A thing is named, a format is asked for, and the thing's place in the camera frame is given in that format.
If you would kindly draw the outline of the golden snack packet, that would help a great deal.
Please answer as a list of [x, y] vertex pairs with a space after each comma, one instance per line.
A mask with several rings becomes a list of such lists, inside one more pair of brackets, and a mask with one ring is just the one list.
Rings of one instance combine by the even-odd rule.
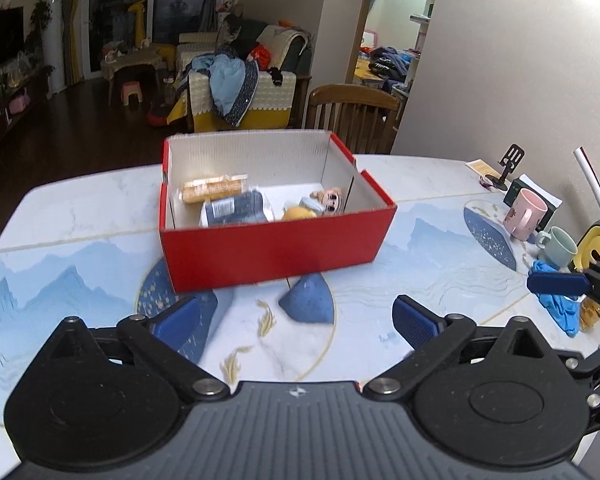
[[247, 180], [246, 174], [224, 174], [219, 177], [194, 179], [182, 184], [178, 196], [187, 205], [212, 202], [242, 194]]

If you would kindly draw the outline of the white blue tissue pack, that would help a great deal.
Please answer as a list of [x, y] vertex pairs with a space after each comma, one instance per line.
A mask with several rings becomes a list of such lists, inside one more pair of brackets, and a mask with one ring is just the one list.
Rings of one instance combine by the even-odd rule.
[[271, 222], [275, 219], [268, 199], [257, 189], [207, 200], [201, 208], [199, 225], [232, 226], [233, 224], [255, 224]]

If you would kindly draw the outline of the blue rubber glove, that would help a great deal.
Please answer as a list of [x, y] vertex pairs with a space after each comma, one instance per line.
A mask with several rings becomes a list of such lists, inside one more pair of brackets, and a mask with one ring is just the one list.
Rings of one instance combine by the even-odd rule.
[[[540, 260], [534, 260], [529, 269], [528, 276], [534, 272], [559, 272], [547, 263]], [[580, 300], [581, 297], [537, 295], [542, 307], [547, 310], [553, 321], [569, 337], [574, 337], [579, 333], [580, 318]]]

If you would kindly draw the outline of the pale green mug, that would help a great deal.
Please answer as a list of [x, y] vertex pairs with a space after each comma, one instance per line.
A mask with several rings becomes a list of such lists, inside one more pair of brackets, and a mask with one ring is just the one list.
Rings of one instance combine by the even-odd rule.
[[569, 266], [578, 251], [576, 242], [559, 226], [539, 232], [535, 244], [543, 260], [556, 270]]

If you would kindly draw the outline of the yellow black device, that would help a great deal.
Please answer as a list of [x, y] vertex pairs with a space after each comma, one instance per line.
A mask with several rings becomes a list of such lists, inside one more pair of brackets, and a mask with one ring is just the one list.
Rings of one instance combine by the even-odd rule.
[[590, 226], [577, 244], [577, 253], [570, 264], [571, 269], [581, 271], [591, 263], [600, 263], [600, 220]]

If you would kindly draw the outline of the pink ceramic mug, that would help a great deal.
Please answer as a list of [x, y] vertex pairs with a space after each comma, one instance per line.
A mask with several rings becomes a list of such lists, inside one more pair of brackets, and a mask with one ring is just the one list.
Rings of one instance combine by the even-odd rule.
[[509, 208], [503, 221], [505, 231], [521, 242], [528, 240], [543, 215], [542, 210], [536, 209], [538, 203], [531, 203], [533, 199], [533, 194], [522, 190], [518, 195], [518, 202]]

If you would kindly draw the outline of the dark green card box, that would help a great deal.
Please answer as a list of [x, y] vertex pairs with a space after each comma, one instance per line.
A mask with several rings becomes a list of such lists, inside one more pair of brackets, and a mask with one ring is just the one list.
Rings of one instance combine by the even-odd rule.
[[509, 188], [505, 192], [504, 204], [512, 208], [518, 202], [518, 195], [522, 190], [533, 194], [534, 199], [531, 200], [531, 203], [538, 203], [536, 209], [543, 211], [543, 215], [539, 218], [538, 224], [535, 227], [540, 232], [548, 226], [557, 209], [562, 206], [562, 199], [550, 194], [550, 192], [541, 188], [526, 174], [522, 174], [510, 182]]

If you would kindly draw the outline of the black phone stand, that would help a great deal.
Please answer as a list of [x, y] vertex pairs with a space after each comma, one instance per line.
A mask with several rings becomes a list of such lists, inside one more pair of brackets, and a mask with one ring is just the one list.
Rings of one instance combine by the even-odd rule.
[[506, 192], [508, 185], [506, 184], [507, 177], [518, 167], [526, 152], [518, 144], [512, 144], [500, 160], [502, 172], [498, 176], [487, 174], [482, 178], [481, 183], [487, 188], [496, 188], [497, 190]]

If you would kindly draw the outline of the white red pen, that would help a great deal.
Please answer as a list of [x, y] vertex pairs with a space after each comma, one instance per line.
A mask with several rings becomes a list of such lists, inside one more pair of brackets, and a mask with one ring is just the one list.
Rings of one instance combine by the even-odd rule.
[[580, 166], [586, 182], [590, 186], [598, 208], [600, 208], [600, 179], [597, 177], [592, 162], [588, 159], [588, 155], [583, 146], [579, 146], [573, 151], [573, 156]]

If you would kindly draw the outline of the red cardboard shoe box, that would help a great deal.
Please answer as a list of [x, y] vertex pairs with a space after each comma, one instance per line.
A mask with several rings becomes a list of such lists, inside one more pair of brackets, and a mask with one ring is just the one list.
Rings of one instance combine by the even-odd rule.
[[[257, 130], [180, 134], [162, 156], [158, 230], [176, 292], [222, 288], [356, 266], [375, 259], [396, 203], [333, 134], [324, 130]], [[203, 178], [238, 176], [274, 208], [309, 193], [311, 184], [340, 188], [340, 214], [229, 226], [201, 226], [180, 187]]]

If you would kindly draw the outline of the small doll figure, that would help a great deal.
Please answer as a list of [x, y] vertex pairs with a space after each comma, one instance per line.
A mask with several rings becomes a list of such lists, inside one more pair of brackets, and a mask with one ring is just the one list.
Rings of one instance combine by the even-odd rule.
[[340, 188], [313, 191], [309, 196], [302, 197], [300, 205], [317, 216], [341, 214], [343, 212], [342, 191]]

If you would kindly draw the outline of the wooden dining chair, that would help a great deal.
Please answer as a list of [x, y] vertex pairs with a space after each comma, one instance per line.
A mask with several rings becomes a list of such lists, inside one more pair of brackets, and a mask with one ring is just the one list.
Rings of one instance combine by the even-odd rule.
[[328, 130], [353, 154], [388, 155], [400, 102], [356, 84], [325, 84], [309, 95], [304, 128]]

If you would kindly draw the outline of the small pink stool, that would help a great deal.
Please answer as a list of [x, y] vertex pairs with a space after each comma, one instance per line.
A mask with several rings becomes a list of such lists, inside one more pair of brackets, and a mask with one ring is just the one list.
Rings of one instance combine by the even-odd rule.
[[128, 107], [132, 101], [137, 104], [143, 103], [143, 91], [138, 81], [127, 81], [121, 87], [121, 102], [122, 105]]

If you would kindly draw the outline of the sofa with clothes pile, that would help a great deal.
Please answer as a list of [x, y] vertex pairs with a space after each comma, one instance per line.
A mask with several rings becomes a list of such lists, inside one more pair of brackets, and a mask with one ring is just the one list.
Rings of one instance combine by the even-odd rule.
[[229, 13], [216, 34], [181, 36], [176, 53], [169, 125], [196, 133], [283, 129], [299, 118], [311, 79], [306, 30]]

